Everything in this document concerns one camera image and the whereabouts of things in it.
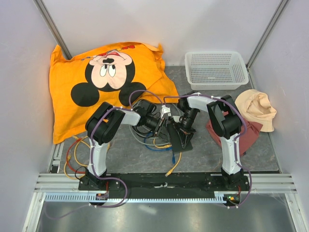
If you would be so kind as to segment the black network switch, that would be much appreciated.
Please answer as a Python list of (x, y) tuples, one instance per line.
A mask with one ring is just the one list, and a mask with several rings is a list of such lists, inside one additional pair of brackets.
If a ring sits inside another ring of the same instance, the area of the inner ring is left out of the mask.
[(190, 141), (187, 143), (182, 142), (181, 137), (173, 124), (167, 125), (167, 131), (169, 134), (169, 139), (174, 153), (190, 151), (193, 149), (193, 146)]

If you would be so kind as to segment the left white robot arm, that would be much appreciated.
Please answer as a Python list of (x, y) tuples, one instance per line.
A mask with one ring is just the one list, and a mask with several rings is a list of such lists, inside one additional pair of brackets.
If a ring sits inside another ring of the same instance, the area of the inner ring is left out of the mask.
[(160, 117), (153, 116), (155, 105), (149, 101), (133, 109), (114, 107), (103, 102), (85, 124), (87, 136), (90, 140), (90, 158), (81, 184), (91, 189), (101, 190), (106, 185), (106, 156), (108, 145), (116, 135), (120, 125), (132, 127), (146, 126), (152, 136), (158, 135), (166, 119), (164, 111)]

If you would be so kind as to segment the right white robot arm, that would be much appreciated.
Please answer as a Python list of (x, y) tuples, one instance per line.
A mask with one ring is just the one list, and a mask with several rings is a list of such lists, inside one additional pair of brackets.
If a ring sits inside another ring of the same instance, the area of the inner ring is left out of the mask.
[(223, 163), (221, 175), (215, 181), (209, 180), (208, 186), (216, 185), (226, 190), (248, 190), (249, 181), (244, 175), (240, 163), (239, 137), (243, 118), (231, 96), (207, 97), (198, 92), (179, 97), (178, 108), (184, 115), (179, 122), (169, 117), (167, 130), (174, 152), (182, 152), (191, 147), (191, 139), (195, 133), (192, 124), (200, 111), (209, 114), (215, 134), (221, 141)]

